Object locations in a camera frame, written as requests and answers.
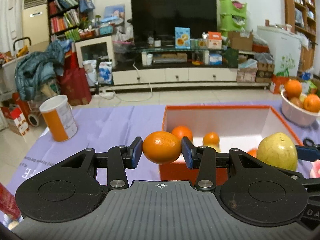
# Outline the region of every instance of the crosshair marking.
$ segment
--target crosshair marking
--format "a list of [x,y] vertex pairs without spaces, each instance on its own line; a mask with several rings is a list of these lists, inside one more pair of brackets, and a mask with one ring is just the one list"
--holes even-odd
[[160,184],[157,185],[157,187],[159,187],[159,188],[163,188],[163,187],[165,187],[165,186],[166,186],[166,185],[163,184],[163,183],[160,183]]

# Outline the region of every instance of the drawer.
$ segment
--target drawer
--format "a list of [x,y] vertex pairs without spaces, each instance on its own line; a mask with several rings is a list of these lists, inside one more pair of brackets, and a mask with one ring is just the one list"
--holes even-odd
[[236,68],[189,68],[189,81],[236,81]]
[[166,68],[166,82],[188,82],[188,68]]
[[115,85],[165,82],[164,69],[142,69],[139,73],[136,70],[116,71],[112,75]]

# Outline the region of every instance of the yellow pear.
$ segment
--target yellow pear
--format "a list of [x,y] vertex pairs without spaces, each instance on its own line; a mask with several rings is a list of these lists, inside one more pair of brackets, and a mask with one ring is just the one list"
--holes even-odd
[[301,94],[300,97],[299,97],[299,100],[301,101],[301,103],[303,103],[306,98],[307,98],[306,95]]
[[290,171],[296,171],[298,165],[298,154],[294,143],[281,132],[261,141],[257,150],[257,159]]

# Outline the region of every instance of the metal screw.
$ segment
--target metal screw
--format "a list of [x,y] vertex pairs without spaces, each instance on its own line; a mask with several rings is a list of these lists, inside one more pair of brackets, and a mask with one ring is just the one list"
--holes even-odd
[[121,179],[115,179],[110,182],[111,187],[123,187],[125,185],[125,182]]
[[203,179],[198,182],[198,186],[202,188],[209,188],[213,186],[213,182],[207,179]]

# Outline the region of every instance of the white refrigerator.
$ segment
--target white refrigerator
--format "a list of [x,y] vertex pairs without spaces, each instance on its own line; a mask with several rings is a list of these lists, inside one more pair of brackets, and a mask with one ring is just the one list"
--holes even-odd
[[297,76],[301,54],[300,37],[279,28],[264,26],[258,26],[258,35],[268,42],[275,64],[274,75]]

